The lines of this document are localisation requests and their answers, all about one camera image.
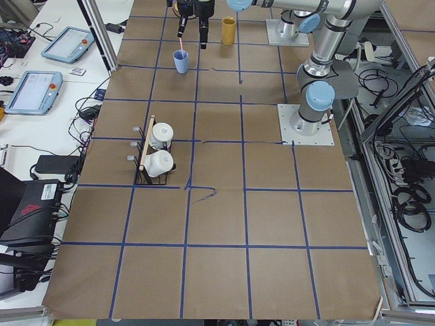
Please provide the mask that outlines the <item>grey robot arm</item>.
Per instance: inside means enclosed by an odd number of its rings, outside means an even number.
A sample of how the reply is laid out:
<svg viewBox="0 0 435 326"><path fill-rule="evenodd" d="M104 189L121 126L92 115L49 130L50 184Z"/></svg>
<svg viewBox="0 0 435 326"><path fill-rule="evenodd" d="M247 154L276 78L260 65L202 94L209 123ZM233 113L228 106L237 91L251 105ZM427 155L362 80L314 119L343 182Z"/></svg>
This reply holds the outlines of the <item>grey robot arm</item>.
<svg viewBox="0 0 435 326"><path fill-rule="evenodd" d="M320 21L320 14L326 15L314 50L309 59L300 65L297 72L301 93L301 104L290 118L291 127L303 136L312 136L320 128L324 114L336 98L334 88L327 82L327 76L342 40L355 20L368 18L379 9L380 1L228 1L227 5L236 12L251 6L261 8L277 7L294 12L302 12L296 20L299 31L312 31Z"/></svg>

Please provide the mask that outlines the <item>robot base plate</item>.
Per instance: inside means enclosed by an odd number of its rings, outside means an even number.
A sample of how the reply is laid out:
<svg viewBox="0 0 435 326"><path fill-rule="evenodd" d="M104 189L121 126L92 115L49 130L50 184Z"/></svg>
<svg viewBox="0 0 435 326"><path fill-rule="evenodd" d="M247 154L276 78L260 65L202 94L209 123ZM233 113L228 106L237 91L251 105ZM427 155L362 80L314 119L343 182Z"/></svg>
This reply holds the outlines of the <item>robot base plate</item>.
<svg viewBox="0 0 435 326"><path fill-rule="evenodd" d="M328 116L319 122L306 122L299 116L300 105L278 104L281 142L284 145L334 146Z"/></svg>
<svg viewBox="0 0 435 326"><path fill-rule="evenodd" d="M271 46L291 46L306 48L309 38L306 33L301 33L295 24L290 24L281 19L266 20L268 44Z"/></svg>

